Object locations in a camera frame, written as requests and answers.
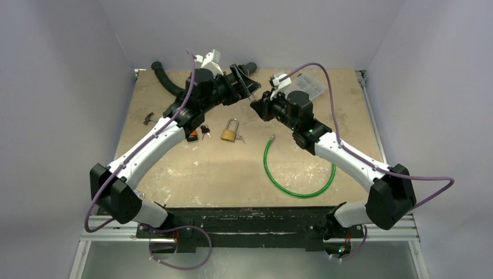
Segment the green cable lock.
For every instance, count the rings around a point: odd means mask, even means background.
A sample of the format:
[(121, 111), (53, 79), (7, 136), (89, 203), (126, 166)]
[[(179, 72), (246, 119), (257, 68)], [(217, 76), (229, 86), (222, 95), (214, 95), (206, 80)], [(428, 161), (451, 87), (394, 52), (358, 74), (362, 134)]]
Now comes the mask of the green cable lock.
[(265, 145), (262, 162), (267, 179), (277, 190), (293, 198), (312, 199), (331, 188), (337, 177), (335, 164), (297, 161), (292, 155), (283, 159), (276, 141), (276, 135), (272, 134)]

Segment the large brass padlock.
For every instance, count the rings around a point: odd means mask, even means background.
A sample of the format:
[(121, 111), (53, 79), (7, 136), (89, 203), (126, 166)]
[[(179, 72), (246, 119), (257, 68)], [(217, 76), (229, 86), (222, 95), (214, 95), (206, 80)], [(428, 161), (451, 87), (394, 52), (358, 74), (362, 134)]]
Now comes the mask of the large brass padlock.
[[(232, 123), (235, 124), (233, 129), (230, 128)], [(239, 125), (240, 123), (238, 119), (230, 118), (226, 123), (225, 129), (223, 130), (220, 139), (223, 141), (234, 142), (237, 137)]]

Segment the black head key bunch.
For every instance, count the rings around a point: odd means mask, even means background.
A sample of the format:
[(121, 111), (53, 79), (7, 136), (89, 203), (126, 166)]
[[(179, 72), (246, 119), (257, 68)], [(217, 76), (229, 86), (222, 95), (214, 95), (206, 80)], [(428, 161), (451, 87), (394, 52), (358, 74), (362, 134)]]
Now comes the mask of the black head key bunch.
[(209, 139), (211, 139), (211, 134), (210, 134), (210, 128), (207, 124), (203, 124), (200, 126), (201, 133), (202, 133), (202, 140), (207, 136)]

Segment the orange black padlock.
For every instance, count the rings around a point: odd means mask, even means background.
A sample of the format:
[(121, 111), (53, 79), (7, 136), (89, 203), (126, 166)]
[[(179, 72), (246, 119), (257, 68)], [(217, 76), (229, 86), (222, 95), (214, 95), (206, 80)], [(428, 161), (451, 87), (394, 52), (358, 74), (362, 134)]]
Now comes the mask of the orange black padlock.
[(188, 137), (187, 137), (187, 142), (195, 142), (198, 140), (198, 133), (196, 130), (194, 130)]

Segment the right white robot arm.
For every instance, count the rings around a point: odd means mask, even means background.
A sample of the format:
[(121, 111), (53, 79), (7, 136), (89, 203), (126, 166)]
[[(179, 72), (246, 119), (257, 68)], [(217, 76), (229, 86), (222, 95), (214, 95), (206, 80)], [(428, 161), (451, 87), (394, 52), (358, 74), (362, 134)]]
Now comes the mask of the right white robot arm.
[(416, 206), (408, 169), (379, 162), (339, 139), (335, 131), (314, 117), (307, 93), (281, 92), (272, 98), (266, 91), (250, 106), (263, 121), (275, 119), (288, 127), (300, 148), (335, 164), (367, 191), (366, 200), (343, 202), (327, 214), (326, 228), (331, 235), (339, 237), (360, 224), (389, 230)]

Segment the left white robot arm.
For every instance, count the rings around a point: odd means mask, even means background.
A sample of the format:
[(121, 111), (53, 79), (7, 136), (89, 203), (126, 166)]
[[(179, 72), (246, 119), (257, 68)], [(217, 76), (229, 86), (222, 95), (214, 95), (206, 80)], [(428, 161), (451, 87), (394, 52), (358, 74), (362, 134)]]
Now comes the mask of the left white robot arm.
[(171, 213), (138, 197), (135, 188), (169, 150), (204, 123), (208, 111), (250, 98), (260, 88), (250, 79), (256, 69), (249, 62), (230, 65), (230, 73), (192, 70), (185, 88), (146, 136), (118, 159), (90, 170), (91, 206), (99, 206), (121, 224), (137, 221), (151, 226), (158, 237), (168, 237), (173, 232)]

